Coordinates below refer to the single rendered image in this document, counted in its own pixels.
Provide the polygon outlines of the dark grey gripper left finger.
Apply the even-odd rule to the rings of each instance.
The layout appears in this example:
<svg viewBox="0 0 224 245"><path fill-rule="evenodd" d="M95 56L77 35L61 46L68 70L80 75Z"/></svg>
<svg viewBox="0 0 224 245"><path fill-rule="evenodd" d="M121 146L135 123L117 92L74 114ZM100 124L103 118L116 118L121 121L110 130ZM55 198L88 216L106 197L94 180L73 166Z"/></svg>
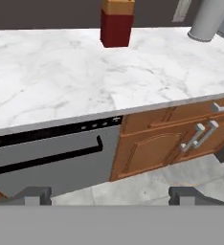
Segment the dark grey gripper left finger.
<svg viewBox="0 0 224 245"><path fill-rule="evenodd" d="M14 197L0 201L0 205L46 206L52 204L51 195L50 187L27 187Z"/></svg>

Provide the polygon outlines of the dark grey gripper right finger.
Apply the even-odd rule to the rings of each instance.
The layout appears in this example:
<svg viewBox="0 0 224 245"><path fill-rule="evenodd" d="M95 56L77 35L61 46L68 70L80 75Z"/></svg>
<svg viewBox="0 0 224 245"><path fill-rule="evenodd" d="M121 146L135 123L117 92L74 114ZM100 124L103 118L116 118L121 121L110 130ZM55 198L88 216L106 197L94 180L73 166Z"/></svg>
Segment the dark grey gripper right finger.
<svg viewBox="0 0 224 245"><path fill-rule="evenodd" d="M221 206L223 201L208 197L194 187L170 187L168 203L173 206Z"/></svg>

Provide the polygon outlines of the red and tan knife block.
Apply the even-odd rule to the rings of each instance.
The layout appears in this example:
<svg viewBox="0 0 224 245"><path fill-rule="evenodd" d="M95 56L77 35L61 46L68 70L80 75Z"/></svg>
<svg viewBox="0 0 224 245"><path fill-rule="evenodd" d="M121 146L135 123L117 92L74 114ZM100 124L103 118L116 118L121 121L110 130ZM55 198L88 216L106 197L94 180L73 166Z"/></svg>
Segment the red and tan knife block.
<svg viewBox="0 0 224 245"><path fill-rule="evenodd" d="M101 0L101 43L127 47L134 21L135 0Z"/></svg>

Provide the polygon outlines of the grey dishwasher door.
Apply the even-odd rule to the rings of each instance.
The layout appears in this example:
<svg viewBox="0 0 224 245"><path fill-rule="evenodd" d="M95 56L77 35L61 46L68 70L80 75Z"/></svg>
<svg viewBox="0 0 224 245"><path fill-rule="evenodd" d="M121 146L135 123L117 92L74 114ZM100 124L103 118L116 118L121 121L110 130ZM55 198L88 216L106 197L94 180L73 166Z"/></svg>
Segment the grey dishwasher door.
<svg viewBox="0 0 224 245"><path fill-rule="evenodd" d="M70 123L0 136L0 167L97 144L103 151L0 174L0 191L12 196L26 187L50 187L57 196L109 180L122 117Z"/></svg>

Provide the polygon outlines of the wooden drawer front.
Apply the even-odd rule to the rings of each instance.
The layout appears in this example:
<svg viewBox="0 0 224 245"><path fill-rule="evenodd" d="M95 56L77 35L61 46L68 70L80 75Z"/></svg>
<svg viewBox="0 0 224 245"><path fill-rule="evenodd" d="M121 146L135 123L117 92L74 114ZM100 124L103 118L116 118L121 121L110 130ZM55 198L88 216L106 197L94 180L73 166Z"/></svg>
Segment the wooden drawer front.
<svg viewBox="0 0 224 245"><path fill-rule="evenodd" d="M160 124L187 121L190 119L215 115L218 114L218 112L212 110L212 104L214 102L218 103L220 106L224 106L223 98L126 115L123 117L121 133L132 134L148 130L149 128Z"/></svg>

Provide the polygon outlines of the grey cylindrical canister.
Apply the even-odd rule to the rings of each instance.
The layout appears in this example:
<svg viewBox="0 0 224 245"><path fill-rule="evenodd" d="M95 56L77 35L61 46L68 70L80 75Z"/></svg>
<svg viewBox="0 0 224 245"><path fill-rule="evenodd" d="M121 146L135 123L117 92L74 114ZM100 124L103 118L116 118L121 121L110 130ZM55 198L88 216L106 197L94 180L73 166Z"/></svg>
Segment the grey cylindrical canister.
<svg viewBox="0 0 224 245"><path fill-rule="evenodd" d="M224 20L224 0L203 0L188 32L199 42L210 42Z"/></svg>

